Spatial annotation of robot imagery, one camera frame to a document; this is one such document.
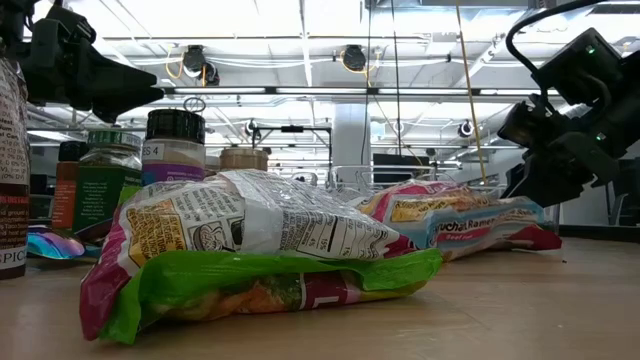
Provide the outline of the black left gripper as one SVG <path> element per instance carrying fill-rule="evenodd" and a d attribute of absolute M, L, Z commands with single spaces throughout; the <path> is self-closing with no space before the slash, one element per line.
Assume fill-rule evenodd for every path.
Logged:
<path fill-rule="evenodd" d="M 29 101 L 89 108 L 105 123 L 115 123 L 118 106 L 139 107 L 164 97 L 157 77 L 115 62 L 89 48 L 96 31 L 87 19 L 61 4 L 31 26 L 31 41 L 20 66 Z"/>

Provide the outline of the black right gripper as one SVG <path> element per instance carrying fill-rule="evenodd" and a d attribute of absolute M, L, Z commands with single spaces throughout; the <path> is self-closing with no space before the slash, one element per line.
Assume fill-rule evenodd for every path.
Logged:
<path fill-rule="evenodd" d="M 578 198 L 584 184 L 603 186 L 619 174 L 618 160 L 639 141 L 639 99 L 598 99 L 560 112 L 548 151 L 527 150 L 507 171 L 502 198 L 526 197 L 541 207 Z"/>

